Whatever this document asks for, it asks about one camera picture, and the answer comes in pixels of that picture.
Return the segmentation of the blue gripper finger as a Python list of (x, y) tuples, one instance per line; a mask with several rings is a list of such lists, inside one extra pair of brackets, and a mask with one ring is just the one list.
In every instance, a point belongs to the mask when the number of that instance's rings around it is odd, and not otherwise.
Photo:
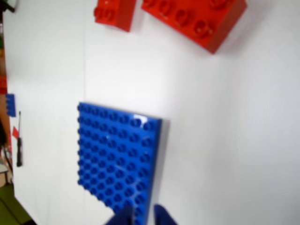
[(124, 208), (112, 216), (105, 225), (132, 225), (133, 208)]
[(168, 211), (159, 204), (154, 205), (154, 221), (155, 225), (176, 225)]

